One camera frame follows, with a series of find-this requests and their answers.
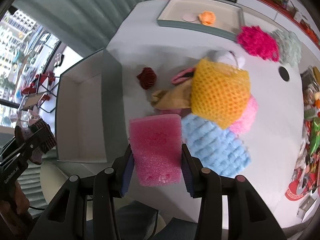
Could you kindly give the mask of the light blue chenille mat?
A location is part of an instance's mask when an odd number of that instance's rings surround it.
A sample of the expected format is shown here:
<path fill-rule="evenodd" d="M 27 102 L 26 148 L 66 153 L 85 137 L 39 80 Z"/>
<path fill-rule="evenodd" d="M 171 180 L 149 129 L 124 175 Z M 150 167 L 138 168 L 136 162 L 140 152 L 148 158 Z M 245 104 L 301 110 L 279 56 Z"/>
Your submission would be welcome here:
<path fill-rule="evenodd" d="M 251 163 L 247 147 L 230 129 L 193 114 L 183 117 L 181 124 L 183 142 L 203 167 L 234 178 Z"/>

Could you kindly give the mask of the light pink fluffy pompom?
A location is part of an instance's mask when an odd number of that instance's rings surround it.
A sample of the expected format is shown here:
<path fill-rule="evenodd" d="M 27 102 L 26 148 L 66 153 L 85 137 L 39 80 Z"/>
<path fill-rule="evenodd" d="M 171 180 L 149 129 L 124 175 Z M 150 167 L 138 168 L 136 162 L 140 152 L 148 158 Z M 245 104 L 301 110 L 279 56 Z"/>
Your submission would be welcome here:
<path fill-rule="evenodd" d="M 250 131 L 258 111 L 258 103 L 253 95 L 250 95 L 246 109 L 243 111 L 242 116 L 234 123 L 231 124 L 229 129 L 237 134 L 245 134 Z"/>

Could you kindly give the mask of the pink foam sponge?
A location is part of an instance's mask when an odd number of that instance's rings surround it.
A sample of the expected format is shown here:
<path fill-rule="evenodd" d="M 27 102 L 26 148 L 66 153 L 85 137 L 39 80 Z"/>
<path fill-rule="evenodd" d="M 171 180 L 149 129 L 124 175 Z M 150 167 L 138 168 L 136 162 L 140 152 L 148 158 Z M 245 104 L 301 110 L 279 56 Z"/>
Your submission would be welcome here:
<path fill-rule="evenodd" d="M 161 114 L 177 114 L 181 116 L 182 109 L 165 109 L 165 110 L 160 110 Z"/>
<path fill-rule="evenodd" d="M 154 187 L 181 181 L 182 126 L 179 115 L 131 119 L 129 142 L 140 185 Z"/>

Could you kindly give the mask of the yellow foam net sleeve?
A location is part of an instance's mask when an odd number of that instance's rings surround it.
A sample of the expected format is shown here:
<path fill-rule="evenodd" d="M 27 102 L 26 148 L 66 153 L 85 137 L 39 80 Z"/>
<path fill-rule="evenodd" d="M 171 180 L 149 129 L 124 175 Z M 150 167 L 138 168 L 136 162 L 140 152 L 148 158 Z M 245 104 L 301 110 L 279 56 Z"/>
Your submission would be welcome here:
<path fill-rule="evenodd" d="M 251 94 L 249 72 L 235 66 L 200 59 L 191 81 L 191 112 L 226 129 L 238 120 Z"/>

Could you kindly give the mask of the tan knitted sock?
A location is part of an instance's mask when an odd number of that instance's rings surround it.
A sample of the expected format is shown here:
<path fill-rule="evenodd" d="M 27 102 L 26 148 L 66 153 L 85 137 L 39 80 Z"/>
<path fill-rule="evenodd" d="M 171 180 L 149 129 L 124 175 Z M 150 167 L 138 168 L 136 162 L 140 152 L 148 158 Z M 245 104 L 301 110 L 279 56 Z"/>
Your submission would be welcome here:
<path fill-rule="evenodd" d="M 157 90 L 151 95 L 151 105 L 159 110 L 186 109 L 191 107 L 191 82 L 189 79 L 170 90 Z"/>

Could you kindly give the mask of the white cloth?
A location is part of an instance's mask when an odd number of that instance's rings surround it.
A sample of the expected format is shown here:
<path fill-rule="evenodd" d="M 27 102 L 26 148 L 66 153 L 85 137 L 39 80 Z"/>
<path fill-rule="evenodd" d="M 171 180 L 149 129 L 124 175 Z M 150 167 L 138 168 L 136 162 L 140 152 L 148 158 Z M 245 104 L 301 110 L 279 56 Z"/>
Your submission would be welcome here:
<path fill-rule="evenodd" d="M 208 53 L 208 57 L 214 62 L 228 64 L 240 69 L 244 67 L 246 62 L 243 56 L 236 56 L 230 50 L 213 50 Z"/>

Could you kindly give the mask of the snack packages pile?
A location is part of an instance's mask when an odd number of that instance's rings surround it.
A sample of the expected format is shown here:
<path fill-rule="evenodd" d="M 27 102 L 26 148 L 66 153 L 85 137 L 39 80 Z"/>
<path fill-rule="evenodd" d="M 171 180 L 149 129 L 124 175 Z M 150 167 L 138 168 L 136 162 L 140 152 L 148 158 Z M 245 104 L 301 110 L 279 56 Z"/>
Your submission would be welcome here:
<path fill-rule="evenodd" d="M 319 70 L 309 67 L 301 75 L 304 120 L 295 172 L 295 194 L 302 198 L 319 188 Z"/>

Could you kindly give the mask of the large grey storage box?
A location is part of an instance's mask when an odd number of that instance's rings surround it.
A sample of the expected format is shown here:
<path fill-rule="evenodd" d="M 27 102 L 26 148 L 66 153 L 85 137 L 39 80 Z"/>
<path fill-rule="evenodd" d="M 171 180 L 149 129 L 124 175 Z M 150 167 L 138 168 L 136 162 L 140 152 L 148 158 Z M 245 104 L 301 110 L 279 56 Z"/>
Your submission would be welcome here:
<path fill-rule="evenodd" d="M 55 137 L 60 161 L 111 163 L 125 152 L 122 66 L 106 49 L 61 74 Z"/>

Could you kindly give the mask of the black table grommet hole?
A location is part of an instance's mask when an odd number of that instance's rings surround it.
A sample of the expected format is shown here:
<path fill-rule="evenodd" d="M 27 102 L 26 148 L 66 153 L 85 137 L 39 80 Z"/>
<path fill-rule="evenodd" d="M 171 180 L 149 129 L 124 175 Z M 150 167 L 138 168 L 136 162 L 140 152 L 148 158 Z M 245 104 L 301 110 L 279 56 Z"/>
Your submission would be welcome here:
<path fill-rule="evenodd" d="M 285 81 L 285 82 L 289 82 L 290 80 L 290 75 L 289 72 L 287 71 L 287 69 L 283 66 L 280 66 L 278 68 L 278 73 L 280 75 L 280 77 Z"/>

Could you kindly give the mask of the dark red fabric rose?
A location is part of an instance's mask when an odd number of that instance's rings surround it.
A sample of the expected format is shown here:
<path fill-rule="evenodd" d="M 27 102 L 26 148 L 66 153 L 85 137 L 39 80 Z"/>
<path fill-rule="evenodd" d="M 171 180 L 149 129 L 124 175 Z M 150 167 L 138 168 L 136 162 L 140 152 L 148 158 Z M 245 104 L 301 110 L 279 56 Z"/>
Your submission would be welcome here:
<path fill-rule="evenodd" d="M 137 75 L 140 86 L 144 90 L 152 88 L 157 80 L 156 73 L 150 67 L 144 67 L 142 72 Z"/>

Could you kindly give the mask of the grey green curtain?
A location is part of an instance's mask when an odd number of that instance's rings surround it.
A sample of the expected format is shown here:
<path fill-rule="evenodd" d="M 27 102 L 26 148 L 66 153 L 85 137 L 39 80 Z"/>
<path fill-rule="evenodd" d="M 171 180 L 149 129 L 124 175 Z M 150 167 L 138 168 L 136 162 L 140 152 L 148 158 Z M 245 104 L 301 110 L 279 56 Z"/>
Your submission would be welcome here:
<path fill-rule="evenodd" d="M 139 3 L 149 0 L 15 0 L 13 5 L 79 55 L 105 48 Z"/>

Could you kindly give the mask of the pale green yarn ball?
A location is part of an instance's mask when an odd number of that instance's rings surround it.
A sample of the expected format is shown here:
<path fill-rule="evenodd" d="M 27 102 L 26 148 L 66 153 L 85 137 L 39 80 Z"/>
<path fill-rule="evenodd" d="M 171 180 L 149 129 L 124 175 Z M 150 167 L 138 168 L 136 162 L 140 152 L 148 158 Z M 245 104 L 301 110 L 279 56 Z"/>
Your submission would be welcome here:
<path fill-rule="evenodd" d="M 274 30 L 271 33 L 278 45 L 279 62 L 297 68 L 302 57 L 302 43 L 292 31 Z"/>

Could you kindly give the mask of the shallow grey tray box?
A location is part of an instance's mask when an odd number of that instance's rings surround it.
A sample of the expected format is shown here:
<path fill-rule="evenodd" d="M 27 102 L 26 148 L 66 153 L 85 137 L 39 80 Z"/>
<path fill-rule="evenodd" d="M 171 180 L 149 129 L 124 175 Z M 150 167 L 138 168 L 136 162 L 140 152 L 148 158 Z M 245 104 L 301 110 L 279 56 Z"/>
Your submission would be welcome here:
<path fill-rule="evenodd" d="M 169 0 L 157 18 L 161 27 L 199 31 L 236 41 L 245 25 L 243 9 L 221 0 Z"/>

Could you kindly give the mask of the orange fabric flower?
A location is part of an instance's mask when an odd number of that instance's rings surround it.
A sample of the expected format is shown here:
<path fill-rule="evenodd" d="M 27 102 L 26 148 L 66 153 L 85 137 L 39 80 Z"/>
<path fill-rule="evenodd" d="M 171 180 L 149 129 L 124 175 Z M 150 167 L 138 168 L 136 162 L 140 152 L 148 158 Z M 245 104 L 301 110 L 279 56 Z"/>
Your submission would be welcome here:
<path fill-rule="evenodd" d="M 198 15 L 202 25 L 211 26 L 216 22 L 216 16 L 212 11 L 203 11 Z"/>

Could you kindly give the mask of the round pink pad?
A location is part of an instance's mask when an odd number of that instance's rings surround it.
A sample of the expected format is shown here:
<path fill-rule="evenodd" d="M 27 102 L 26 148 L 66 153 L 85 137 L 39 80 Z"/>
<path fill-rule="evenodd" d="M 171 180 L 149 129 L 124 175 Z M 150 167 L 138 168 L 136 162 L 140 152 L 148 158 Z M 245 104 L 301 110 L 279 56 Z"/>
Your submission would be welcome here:
<path fill-rule="evenodd" d="M 198 20 L 198 15 L 195 13 L 186 13 L 182 16 L 182 20 L 185 22 L 196 22 Z"/>

